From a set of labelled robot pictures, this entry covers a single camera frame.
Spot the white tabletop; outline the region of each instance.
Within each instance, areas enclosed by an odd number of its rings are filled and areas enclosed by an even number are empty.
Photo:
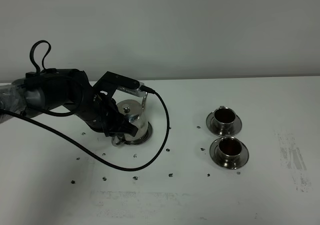
[[[162,96],[172,129],[162,154],[141,171],[109,168],[25,121],[0,124],[0,224],[320,224],[320,77],[145,84]],[[119,91],[114,98],[139,100]],[[233,109],[243,123],[236,138],[250,157],[239,170],[219,168],[209,155],[217,137],[206,117],[219,106]],[[122,147],[76,116],[43,114],[35,120],[109,162],[137,167],[154,156],[165,135],[164,109],[152,94],[147,117],[151,139]]]

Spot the black wire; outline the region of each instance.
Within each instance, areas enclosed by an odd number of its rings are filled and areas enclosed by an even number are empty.
[[[30,61],[31,61],[31,63],[34,65],[37,74],[39,74],[39,73],[41,72],[41,69],[40,69],[39,65],[36,63],[35,58],[34,58],[34,55],[35,55],[35,49],[36,49],[36,47],[37,47],[39,44],[42,44],[42,43],[46,43],[46,44],[49,45],[48,50],[46,51],[44,57],[42,58],[42,67],[43,67],[43,70],[46,70],[46,68],[45,68],[45,58],[46,58],[46,56],[47,56],[47,55],[50,53],[50,51],[51,51],[51,45],[50,45],[49,42],[47,42],[46,40],[37,41],[37,42],[32,46],[32,48],[31,48],[31,50],[30,50],[30,55],[29,55]]]
[[[50,81],[50,80],[56,80],[56,79],[65,79],[65,80],[72,81],[72,82],[76,83],[76,85],[80,88],[80,90],[81,90],[81,100],[80,100],[78,106],[76,106],[75,109],[73,109],[72,111],[69,111],[69,112],[60,113],[60,112],[49,111],[47,109],[43,109],[41,107],[33,106],[33,105],[30,105],[30,104],[28,104],[27,107],[31,108],[33,110],[36,110],[38,112],[41,112],[43,114],[47,114],[47,115],[54,116],[54,117],[68,117],[68,116],[71,116],[71,115],[75,114],[77,111],[79,111],[80,105],[84,100],[84,91],[83,91],[83,87],[82,87],[81,83],[78,82],[77,80],[75,80],[72,77],[63,76],[63,75],[58,75],[58,76],[52,76],[52,77],[45,78],[43,80],[43,82]]]
[[[52,133],[60,136],[61,138],[69,141],[73,145],[77,146],[82,151],[84,151],[85,153],[87,153],[88,155],[93,157],[94,159],[98,160],[99,162],[103,163],[104,165],[107,165],[107,166],[109,166],[111,168],[114,168],[114,169],[117,169],[117,170],[121,170],[121,171],[135,172],[135,171],[139,171],[141,169],[144,169],[144,168],[148,167],[150,164],[152,164],[157,159],[157,157],[160,155],[161,151],[164,149],[165,144],[166,144],[167,139],[168,139],[168,135],[169,135],[170,121],[169,121],[169,113],[168,113],[167,107],[166,107],[165,102],[163,101],[163,99],[160,97],[160,95],[157,92],[155,92],[154,94],[161,101],[161,103],[163,105],[163,108],[164,108],[164,111],[165,111],[166,133],[165,133],[165,137],[164,137],[163,143],[162,143],[159,151],[156,153],[156,155],[148,163],[146,163],[145,165],[142,165],[142,166],[139,166],[139,167],[136,167],[136,168],[125,168],[125,167],[117,166],[117,165],[114,165],[114,164],[112,164],[110,162],[107,162],[107,161],[103,160],[102,158],[100,158],[99,156],[95,155],[93,152],[91,152],[90,150],[88,150],[87,148],[82,146],[81,144],[77,143],[75,140],[71,139],[70,137],[68,137],[68,136],[64,135],[63,133],[61,133],[61,132],[59,132],[59,131],[57,131],[57,130],[55,130],[55,129],[47,126],[47,125],[44,125],[44,124],[42,124],[42,123],[40,123],[38,121],[32,120],[32,119],[30,119],[28,117],[24,117],[24,116],[19,115],[19,114],[15,113],[15,112],[8,111],[8,110],[5,110],[5,109],[0,109],[0,113],[7,114],[7,115],[10,115],[12,117],[27,121],[29,123],[32,123],[34,125],[37,125],[37,126],[43,128],[43,129],[46,129],[46,130],[52,132]]]

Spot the robotic arm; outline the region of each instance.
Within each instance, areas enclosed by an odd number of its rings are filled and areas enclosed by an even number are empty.
[[[46,69],[44,59],[51,50],[49,43],[49,49],[42,59],[43,70],[40,71],[40,67],[33,59],[33,52],[40,43],[48,42],[39,41],[33,45],[30,51],[30,60],[35,66],[36,72],[28,72],[25,78],[18,79],[10,85],[0,86],[0,123],[5,122],[12,116],[33,123],[63,137],[105,165],[122,171],[137,171],[150,165],[163,150],[169,134],[168,110],[159,94],[137,80],[109,71],[94,86],[91,86],[84,71],[78,69]],[[42,113],[56,117],[77,115],[93,131],[104,133],[106,137],[114,137],[118,134],[130,134],[134,137],[138,128],[118,111],[116,101],[112,98],[116,90],[137,97],[143,97],[146,92],[155,94],[160,99],[166,113],[167,130],[163,144],[154,158],[141,167],[123,168],[113,165],[64,134],[30,119]],[[70,112],[56,113],[50,111],[59,106],[64,106]]]

